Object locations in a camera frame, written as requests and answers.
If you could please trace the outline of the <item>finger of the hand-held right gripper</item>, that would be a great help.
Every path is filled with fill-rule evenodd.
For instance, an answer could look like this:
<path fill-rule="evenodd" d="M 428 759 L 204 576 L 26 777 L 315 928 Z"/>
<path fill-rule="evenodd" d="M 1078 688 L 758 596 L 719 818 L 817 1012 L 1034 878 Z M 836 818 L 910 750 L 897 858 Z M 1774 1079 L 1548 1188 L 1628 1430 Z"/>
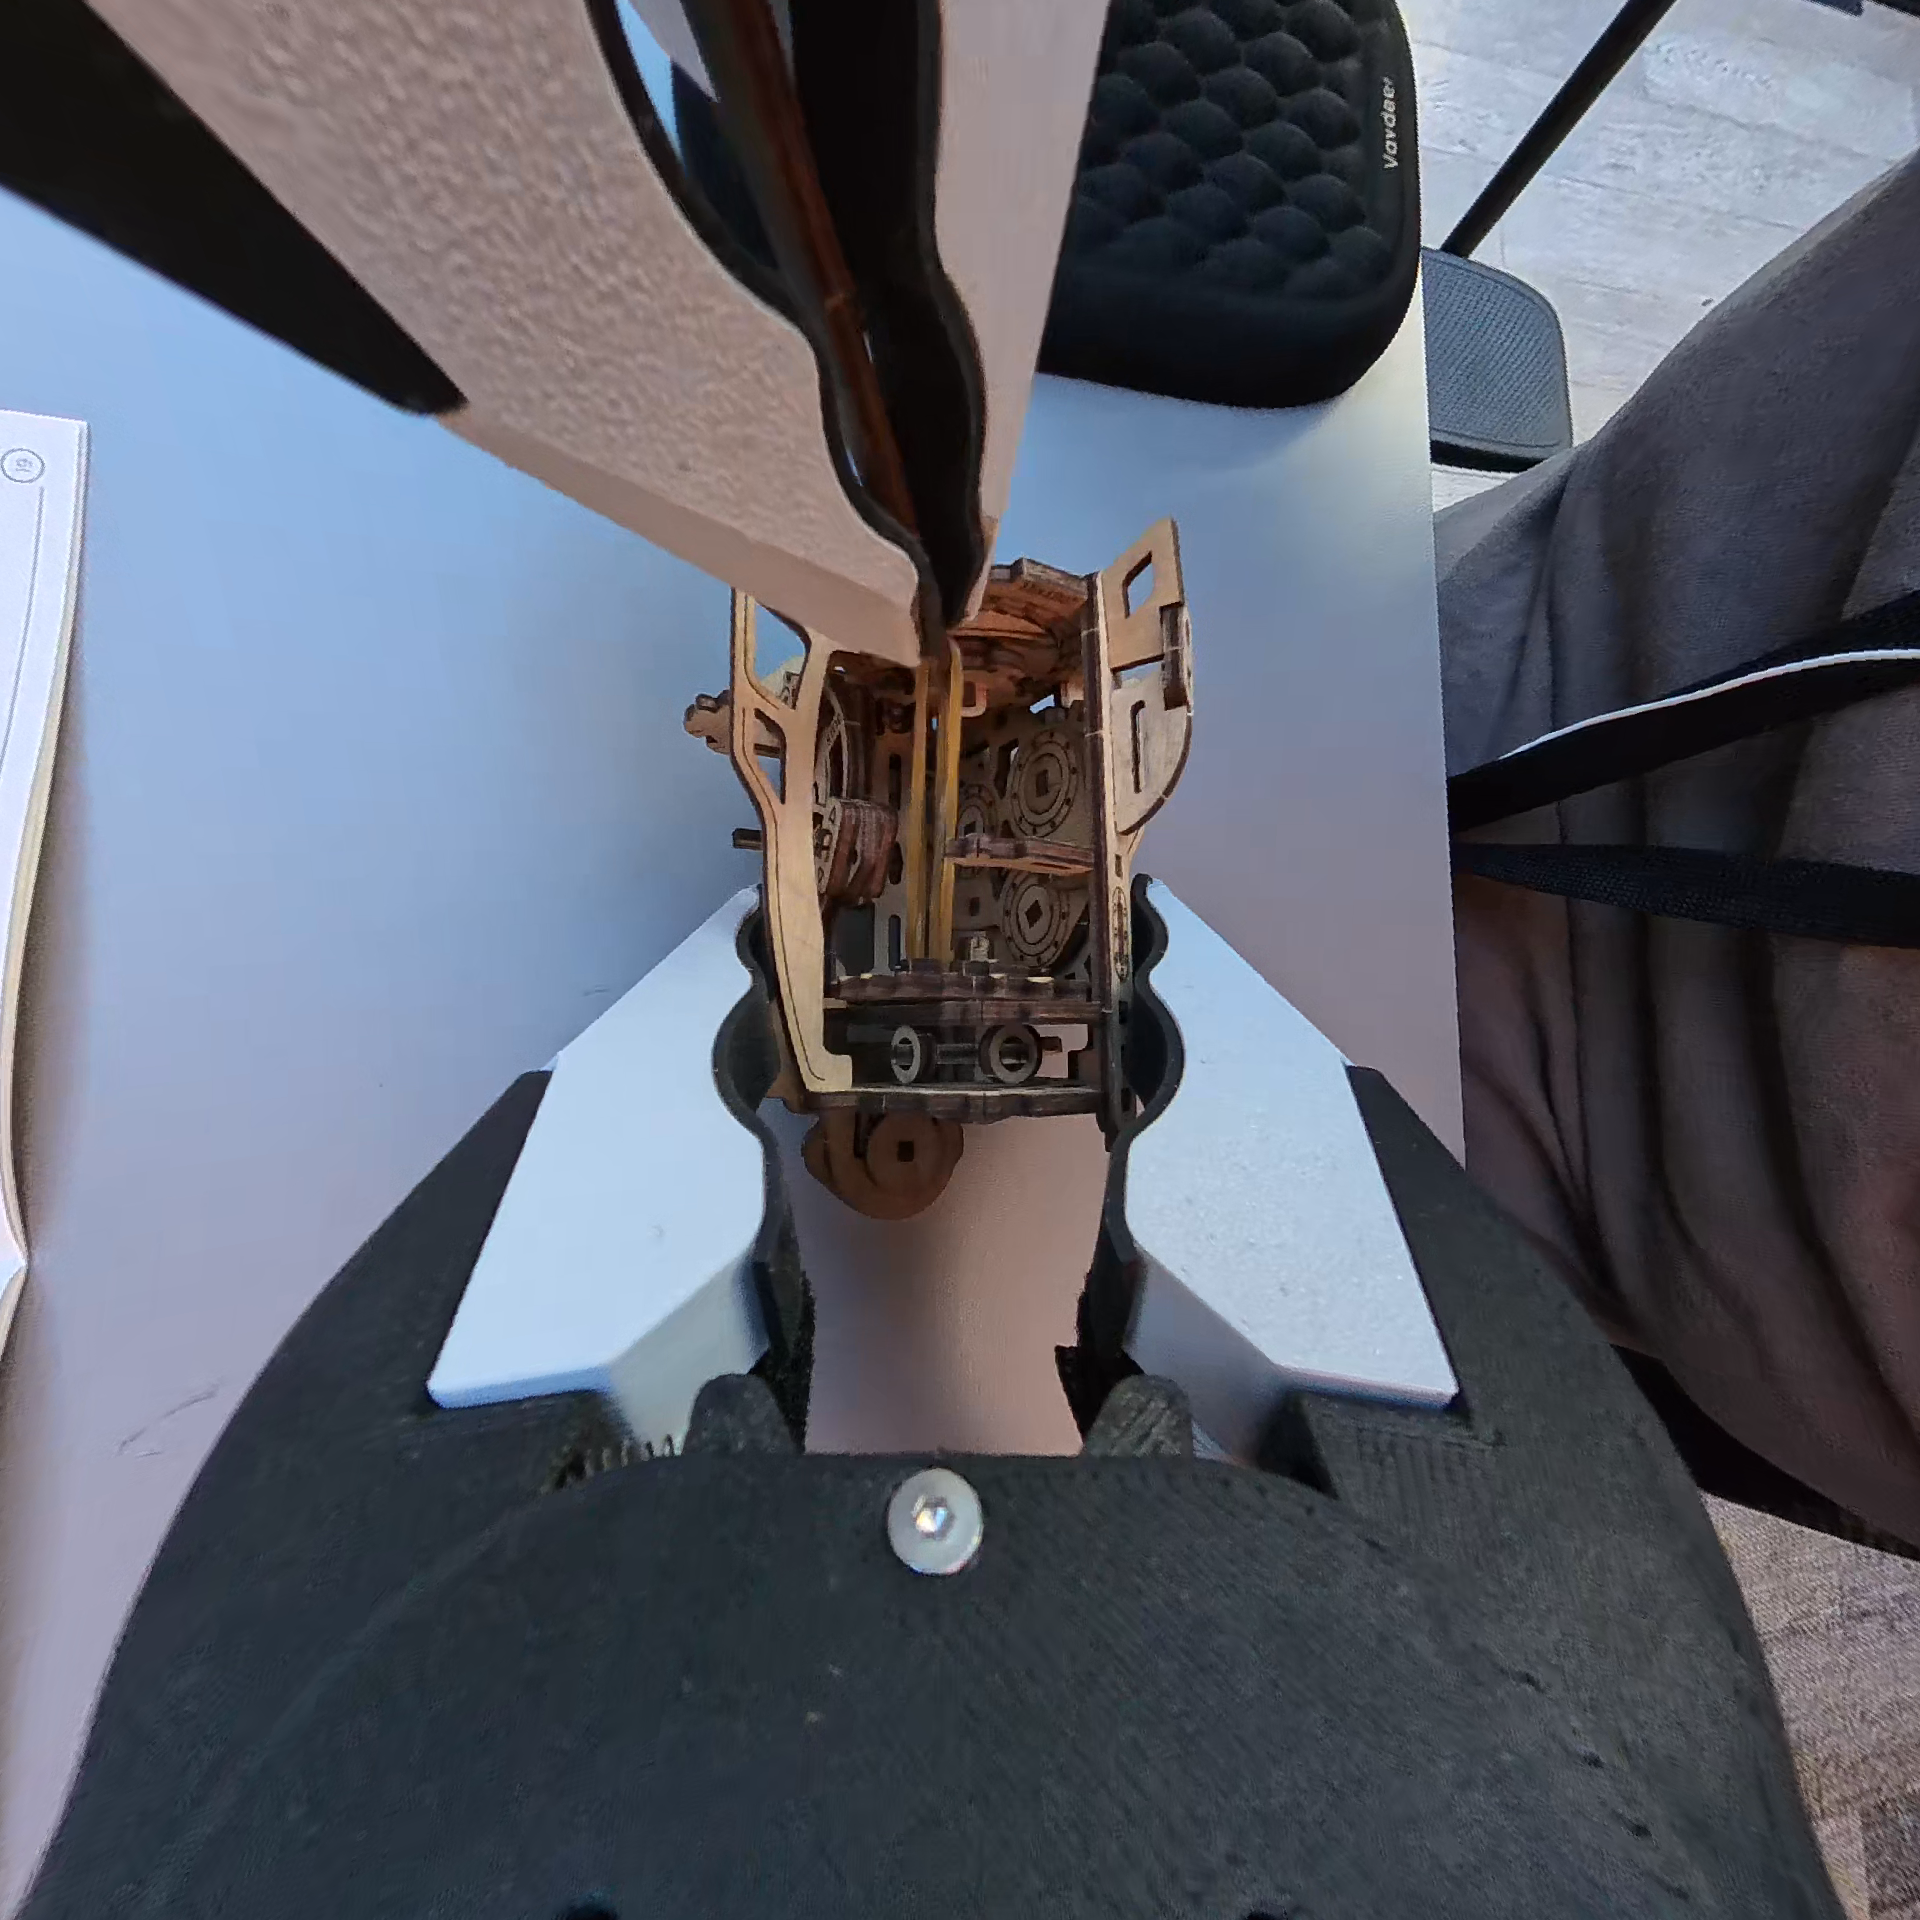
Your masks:
<path fill-rule="evenodd" d="M 797 3 L 807 137 L 949 630 L 1012 483 L 1107 7 Z"/>
<path fill-rule="evenodd" d="M 915 660 L 918 576 L 819 364 L 650 162 L 582 6 L 105 3 L 465 396 L 468 443 L 826 639 Z"/>

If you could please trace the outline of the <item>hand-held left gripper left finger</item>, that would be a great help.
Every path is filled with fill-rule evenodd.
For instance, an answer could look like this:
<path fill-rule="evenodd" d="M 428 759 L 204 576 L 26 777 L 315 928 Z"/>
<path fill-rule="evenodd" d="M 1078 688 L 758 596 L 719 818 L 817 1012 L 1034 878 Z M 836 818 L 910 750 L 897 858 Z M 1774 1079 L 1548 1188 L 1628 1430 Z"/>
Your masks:
<path fill-rule="evenodd" d="M 466 1408 L 590 1390 L 691 1410 L 715 1377 L 809 1403 L 809 1289 L 778 1145 L 780 1071 L 741 892 L 570 1043 L 426 1384 Z"/>

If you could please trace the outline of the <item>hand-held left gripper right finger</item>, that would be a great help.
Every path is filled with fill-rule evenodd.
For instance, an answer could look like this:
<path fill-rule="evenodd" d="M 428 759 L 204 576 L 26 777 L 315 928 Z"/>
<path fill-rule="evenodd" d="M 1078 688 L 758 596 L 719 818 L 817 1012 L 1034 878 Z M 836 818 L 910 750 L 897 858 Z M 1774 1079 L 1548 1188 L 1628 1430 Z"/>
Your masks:
<path fill-rule="evenodd" d="M 1181 1046 L 1170 1104 L 1126 1150 L 1143 1260 L 1124 1352 L 1225 1451 L 1290 1390 L 1446 1408 L 1457 1377 L 1342 1051 L 1162 883 L 1145 986 Z"/>

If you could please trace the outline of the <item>wooden mechanical model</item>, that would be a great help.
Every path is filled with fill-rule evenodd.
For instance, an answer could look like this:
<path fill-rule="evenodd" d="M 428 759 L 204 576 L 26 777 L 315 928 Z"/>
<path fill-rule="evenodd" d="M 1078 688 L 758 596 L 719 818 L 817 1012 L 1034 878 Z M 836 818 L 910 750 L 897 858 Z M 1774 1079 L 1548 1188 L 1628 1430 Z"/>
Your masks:
<path fill-rule="evenodd" d="M 758 814 L 781 1103 L 812 1114 L 812 1175 L 865 1216 L 924 1211 L 965 1129 L 1130 1112 L 1131 881 L 1194 740 L 1180 531 L 1159 520 L 1099 574 L 995 566 L 970 622 L 950 962 L 905 955 L 902 814 L 917 666 L 788 630 L 758 666 L 731 595 L 730 688 L 685 712 Z"/>

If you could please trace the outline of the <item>yellow rubber band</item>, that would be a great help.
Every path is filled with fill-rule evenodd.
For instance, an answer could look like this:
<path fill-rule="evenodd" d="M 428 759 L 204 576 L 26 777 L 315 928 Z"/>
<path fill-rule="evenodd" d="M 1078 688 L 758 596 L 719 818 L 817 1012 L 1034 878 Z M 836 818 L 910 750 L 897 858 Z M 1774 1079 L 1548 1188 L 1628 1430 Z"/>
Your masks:
<path fill-rule="evenodd" d="M 954 878 L 946 849 L 958 806 L 965 660 L 954 640 L 917 671 L 915 748 L 902 806 L 905 955 L 954 959 Z"/>

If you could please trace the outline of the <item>black padded wrist rest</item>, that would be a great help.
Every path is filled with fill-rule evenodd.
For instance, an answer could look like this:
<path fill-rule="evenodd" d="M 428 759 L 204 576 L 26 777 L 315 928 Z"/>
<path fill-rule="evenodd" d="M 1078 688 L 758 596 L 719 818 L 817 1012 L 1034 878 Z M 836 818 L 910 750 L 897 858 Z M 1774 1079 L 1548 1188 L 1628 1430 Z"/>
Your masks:
<path fill-rule="evenodd" d="M 1290 410 L 1397 337 L 1421 244 L 1393 3 L 1114 3 L 1039 371 Z"/>

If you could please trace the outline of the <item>printed instruction booklet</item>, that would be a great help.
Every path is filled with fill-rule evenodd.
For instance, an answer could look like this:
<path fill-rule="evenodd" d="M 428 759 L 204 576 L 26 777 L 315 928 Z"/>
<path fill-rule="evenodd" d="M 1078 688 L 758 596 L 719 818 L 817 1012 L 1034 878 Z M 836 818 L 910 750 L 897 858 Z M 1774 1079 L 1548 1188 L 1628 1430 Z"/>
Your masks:
<path fill-rule="evenodd" d="M 2 1331 L 29 1272 L 15 1182 L 15 1007 L 81 588 L 86 426 L 2 415 Z"/>

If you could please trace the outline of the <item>black mesh chair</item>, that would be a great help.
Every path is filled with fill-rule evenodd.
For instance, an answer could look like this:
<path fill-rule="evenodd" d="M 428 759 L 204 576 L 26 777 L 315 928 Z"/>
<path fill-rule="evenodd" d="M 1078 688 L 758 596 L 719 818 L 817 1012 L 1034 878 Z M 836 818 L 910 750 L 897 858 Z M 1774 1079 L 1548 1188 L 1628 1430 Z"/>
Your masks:
<path fill-rule="evenodd" d="M 1446 243 L 1425 250 L 1429 442 L 1438 465 L 1515 473 L 1571 448 L 1569 360 L 1551 304 L 1473 255 L 1669 9 L 1623 6 Z"/>

